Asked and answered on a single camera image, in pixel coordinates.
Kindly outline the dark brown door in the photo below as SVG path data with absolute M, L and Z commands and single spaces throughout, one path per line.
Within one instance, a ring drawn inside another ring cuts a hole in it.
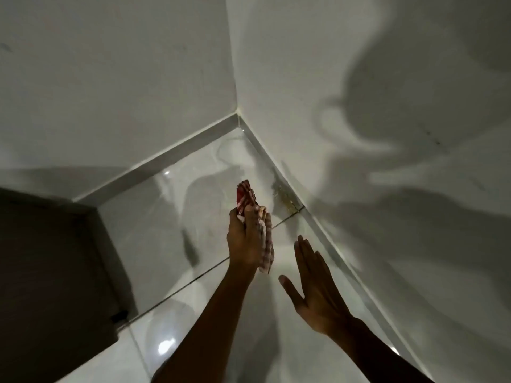
M 0 383 L 55 383 L 137 315 L 96 207 L 0 187 Z

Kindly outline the person's right hand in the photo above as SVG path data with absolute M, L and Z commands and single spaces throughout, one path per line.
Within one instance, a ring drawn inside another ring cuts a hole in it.
M 333 280 L 331 271 L 323 259 L 322 255 L 318 252 L 318 258 L 320 263 L 323 265 L 322 280 L 323 289 L 306 289 L 302 286 L 303 293 L 301 294 L 306 301 L 307 310 L 303 313 L 297 313 L 308 326 L 316 331 L 317 333 L 327 335 L 329 324 L 335 320 L 346 320 L 349 316 L 352 316 L 349 309 L 344 302 L 339 290 L 337 289 Z M 299 273 L 300 283 L 302 280 L 300 277 L 300 235 L 294 243 L 295 260 L 297 263 L 297 269 Z

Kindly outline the person's left hand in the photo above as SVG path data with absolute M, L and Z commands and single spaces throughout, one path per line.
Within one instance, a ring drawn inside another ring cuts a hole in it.
M 228 235 L 228 271 L 251 282 L 259 268 L 261 240 L 259 235 Z

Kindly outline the red checkered cloth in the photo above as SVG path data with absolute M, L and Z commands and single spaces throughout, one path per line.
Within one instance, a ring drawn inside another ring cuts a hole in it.
M 271 271 L 275 256 L 272 241 L 271 214 L 265 206 L 258 204 L 249 180 L 243 180 L 238 184 L 236 201 L 237 217 L 243 224 L 245 224 L 246 206 L 252 206 L 252 209 L 258 215 L 258 232 L 262 244 L 261 254 L 259 256 L 259 271 L 268 275 Z

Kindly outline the person's left forearm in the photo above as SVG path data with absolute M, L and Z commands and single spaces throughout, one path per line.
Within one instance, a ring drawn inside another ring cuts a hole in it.
M 230 261 L 200 317 L 151 383 L 223 382 L 242 305 L 257 269 L 257 264 Z

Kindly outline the person's right forearm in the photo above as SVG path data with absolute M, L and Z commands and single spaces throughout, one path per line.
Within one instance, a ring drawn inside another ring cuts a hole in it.
M 349 356 L 370 383 L 434 383 L 355 317 L 333 321 L 329 324 L 327 335 Z

